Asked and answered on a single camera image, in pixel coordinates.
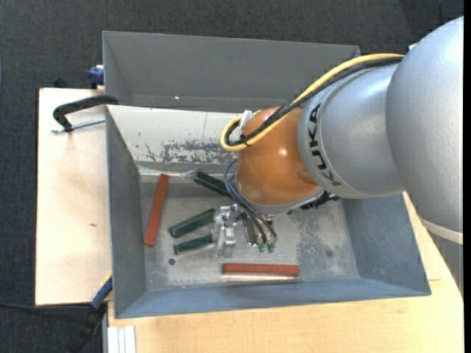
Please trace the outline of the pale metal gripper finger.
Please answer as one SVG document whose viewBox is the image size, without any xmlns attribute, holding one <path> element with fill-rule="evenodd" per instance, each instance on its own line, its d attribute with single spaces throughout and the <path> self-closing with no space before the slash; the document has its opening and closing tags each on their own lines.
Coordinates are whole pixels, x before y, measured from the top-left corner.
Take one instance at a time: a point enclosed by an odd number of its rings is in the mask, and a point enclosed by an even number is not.
<svg viewBox="0 0 471 353">
<path fill-rule="evenodd" d="M 215 257 L 230 258 L 236 247 L 235 230 L 232 227 L 221 227 L 213 233 L 213 254 Z"/>
<path fill-rule="evenodd" d="M 213 231 L 218 231 L 222 227 L 235 229 L 237 217 L 239 217 L 239 206 L 237 204 L 219 207 L 213 215 Z"/>
</svg>

